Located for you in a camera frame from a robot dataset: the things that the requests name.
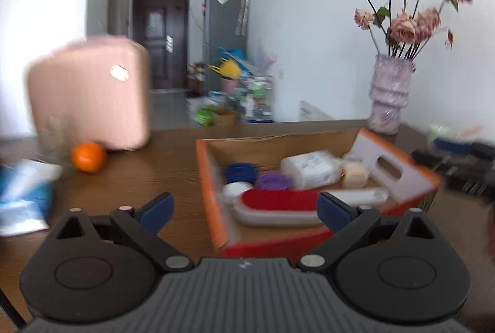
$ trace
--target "screw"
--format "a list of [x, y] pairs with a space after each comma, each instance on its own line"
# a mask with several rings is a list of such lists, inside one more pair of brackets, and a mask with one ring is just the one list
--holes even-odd
[[190, 262], [185, 256], [171, 256], [165, 261], [165, 264], [171, 269], [184, 269], [189, 266]]
[[300, 262], [306, 267], [320, 267], [325, 264], [325, 258], [320, 255], [305, 255]]

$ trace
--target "leaf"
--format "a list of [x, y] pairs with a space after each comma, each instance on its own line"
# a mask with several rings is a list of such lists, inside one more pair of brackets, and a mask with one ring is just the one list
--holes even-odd
[[459, 13], [459, 2], [457, 0], [449, 0], [457, 13]]
[[454, 33], [452, 33], [452, 30], [449, 29], [449, 32], [447, 33], [447, 41], [446, 41], [447, 48], [450, 47], [450, 49], [452, 50], [453, 44], [454, 44]]
[[390, 17], [390, 12], [385, 6], [382, 6], [378, 11], [376, 11], [376, 14], [378, 15], [378, 17], [375, 16], [373, 24], [377, 26], [381, 26], [385, 18]]
[[396, 47], [399, 44], [399, 42], [397, 40], [390, 37], [390, 29], [387, 30], [387, 35], [385, 36], [385, 43], [389, 47]]

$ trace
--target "white container lid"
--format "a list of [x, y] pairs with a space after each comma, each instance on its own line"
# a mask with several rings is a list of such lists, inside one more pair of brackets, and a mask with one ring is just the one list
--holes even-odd
[[234, 204], [247, 190], [251, 190], [253, 186], [247, 182], [232, 182], [223, 187], [223, 200], [226, 204]]

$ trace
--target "red brush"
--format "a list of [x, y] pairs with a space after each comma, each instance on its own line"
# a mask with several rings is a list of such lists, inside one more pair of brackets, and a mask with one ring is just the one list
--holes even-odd
[[237, 219], [250, 226], [293, 227], [320, 224], [318, 190], [249, 190], [234, 204]]
[[253, 210], [316, 211], [318, 190], [249, 190], [242, 202]]

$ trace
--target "orange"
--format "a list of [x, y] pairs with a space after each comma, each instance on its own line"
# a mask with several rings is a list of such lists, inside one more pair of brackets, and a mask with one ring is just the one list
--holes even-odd
[[84, 142], [72, 148], [70, 161], [79, 171], [96, 173], [106, 163], [106, 151], [97, 143]]

